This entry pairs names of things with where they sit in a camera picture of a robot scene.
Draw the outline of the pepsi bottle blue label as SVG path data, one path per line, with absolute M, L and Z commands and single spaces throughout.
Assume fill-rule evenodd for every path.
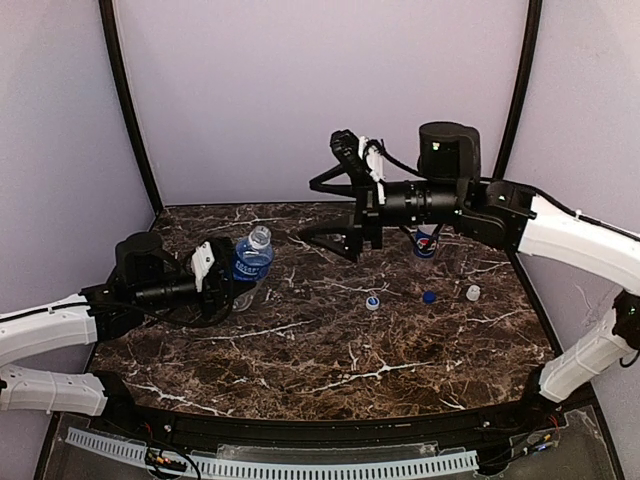
M 413 254 L 417 260 L 430 261 L 435 258 L 439 232 L 435 226 L 421 225 L 414 234 Z

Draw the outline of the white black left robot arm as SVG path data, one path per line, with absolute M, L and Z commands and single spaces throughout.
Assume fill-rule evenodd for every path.
M 238 294 L 231 273 L 233 243 L 226 237 L 198 244 L 186 260 L 163 247 L 160 235 L 139 232 L 115 247 L 115 267 L 104 284 L 62 300 L 1 317 L 1 408 L 100 417 L 134 401 L 118 375 L 64 374 L 18 366 L 18 361 L 75 345 L 123 337 L 146 319 L 195 306 L 189 328 L 208 328 L 229 315 Z

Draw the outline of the small water bottle blue label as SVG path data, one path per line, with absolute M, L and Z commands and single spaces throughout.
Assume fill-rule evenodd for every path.
M 234 299 L 233 310 L 236 312 L 245 311 L 250 307 L 269 273 L 275 256 L 271 237 L 268 227 L 258 225 L 235 245 L 232 264 L 234 281 L 255 283 L 253 288 Z

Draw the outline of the blue pepsi bottle cap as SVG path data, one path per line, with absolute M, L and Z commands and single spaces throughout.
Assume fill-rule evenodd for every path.
M 425 291 L 422 300 L 425 304 L 433 304 L 437 300 L 437 296 L 433 291 Z

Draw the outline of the white blue water bottle cap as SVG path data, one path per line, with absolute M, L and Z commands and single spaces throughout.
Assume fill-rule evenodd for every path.
M 380 300 L 375 296 L 369 296 L 365 302 L 366 308 L 370 311 L 378 310 L 380 308 L 380 305 Z

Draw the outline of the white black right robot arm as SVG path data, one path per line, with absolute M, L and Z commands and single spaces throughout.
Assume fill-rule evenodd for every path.
M 331 135 L 336 167 L 313 178 L 316 192 L 349 197 L 354 211 L 301 231 L 301 239 L 350 261 L 364 244 L 379 249 L 386 227 L 450 226 L 507 253 L 544 257 L 617 284 L 604 318 L 532 375 L 532 400 L 559 404 L 639 349 L 639 236 L 587 217 L 530 185 L 481 176 L 477 129 L 454 122 L 421 125 L 414 180 L 389 182 L 394 163 L 382 142 L 349 130 Z

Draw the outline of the white flip bottle cap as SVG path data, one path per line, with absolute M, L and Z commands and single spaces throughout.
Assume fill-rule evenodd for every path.
M 471 302 L 476 302 L 481 296 L 481 288 L 478 285 L 470 285 L 465 294 L 466 298 Z

